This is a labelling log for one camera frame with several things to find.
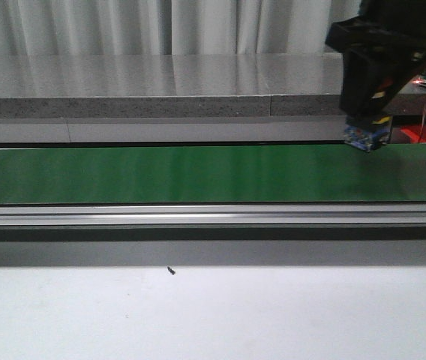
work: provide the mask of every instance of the green conveyor belt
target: green conveyor belt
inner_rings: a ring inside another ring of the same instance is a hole
[[[0,205],[426,201],[426,144],[0,149]]]

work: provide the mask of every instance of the gray countertop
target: gray countertop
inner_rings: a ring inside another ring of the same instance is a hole
[[[339,54],[0,56],[0,118],[340,115],[341,81]]]

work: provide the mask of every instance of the white curtain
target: white curtain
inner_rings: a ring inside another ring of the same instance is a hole
[[[321,53],[360,0],[0,0],[0,54]]]

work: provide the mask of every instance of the cable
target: cable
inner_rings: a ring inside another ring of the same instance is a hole
[[[418,141],[416,142],[417,144],[419,144],[422,141],[423,130],[425,129],[425,122],[426,122],[426,101],[424,102],[424,106],[423,106],[423,115],[421,116],[421,128],[420,128],[420,134],[418,136]]]

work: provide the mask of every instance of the metal frame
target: metal frame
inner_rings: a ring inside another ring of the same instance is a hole
[[[0,207],[0,227],[426,226],[426,203]]]

